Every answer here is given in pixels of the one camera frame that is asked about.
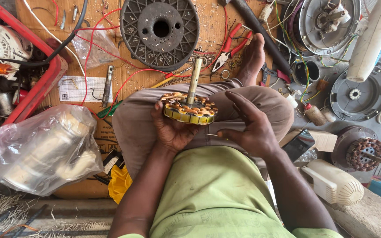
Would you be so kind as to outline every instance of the yellow plastic bag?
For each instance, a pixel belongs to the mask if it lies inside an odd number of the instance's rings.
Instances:
[[[111,169],[111,178],[108,184],[108,192],[110,197],[114,199],[114,202],[119,204],[133,181],[126,166],[120,169],[117,165],[114,165]]]

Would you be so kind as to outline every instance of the instruction sheet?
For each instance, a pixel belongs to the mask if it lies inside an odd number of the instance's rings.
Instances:
[[[102,102],[105,78],[86,77],[88,94],[85,102]],[[63,76],[58,81],[58,93],[61,102],[82,102],[86,93],[85,77]],[[113,86],[110,85],[110,97],[108,102],[113,102]]]

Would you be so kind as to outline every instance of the person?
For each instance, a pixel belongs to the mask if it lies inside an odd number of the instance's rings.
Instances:
[[[293,109],[273,89],[256,86],[265,61],[255,34],[236,78],[199,84],[219,110],[209,126],[162,114],[159,97],[188,84],[143,89],[117,108],[116,138],[133,179],[109,238],[341,238],[329,213],[278,145]],[[217,133],[207,136],[204,133]],[[260,168],[266,167],[284,226]]]

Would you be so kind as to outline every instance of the green t-shirt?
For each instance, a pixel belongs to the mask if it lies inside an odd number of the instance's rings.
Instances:
[[[224,146],[189,149],[176,156],[149,234],[151,238],[342,238],[329,229],[286,230],[256,165]]]

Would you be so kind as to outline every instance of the plastic bag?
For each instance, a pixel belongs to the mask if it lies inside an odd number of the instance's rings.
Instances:
[[[62,104],[0,127],[0,183],[48,196],[103,171],[96,125],[86,107]]]
[[[104,28],[104,26],[99,24],[96,28]],[[92,30],[79,30],[77,35],[87,40],[91,40]],[[80,63],[84,67],[86,56],[88,55],[89,46],[91,43],[80,39],[77,36],[75,36],[71,42],[75,47],[77,56],[80,59]],[[112,40],[107,36],[105,30],[95,30],[93,33],[92,42],[106,49],[111,54],[120,57],[119,50],[116,48]],[[103,51],[98,46],[93,45],[86,68],[92,69],[105,63],[113,62],[116,59],[116,57],[107,54],[107,52]]]
[[[111,177],[112,179],[108,184],[108,192],[114,202],[119,204],[133,181],[126,166],[120,169],[117,165],[114,165],[111,169]]]
[[[304,154],[302,154],[298,159],[294,161],[294,163],[297,162],[311,162],[313,160],[317,159],[317,153],[315,152],[315,149],[307,150]]]

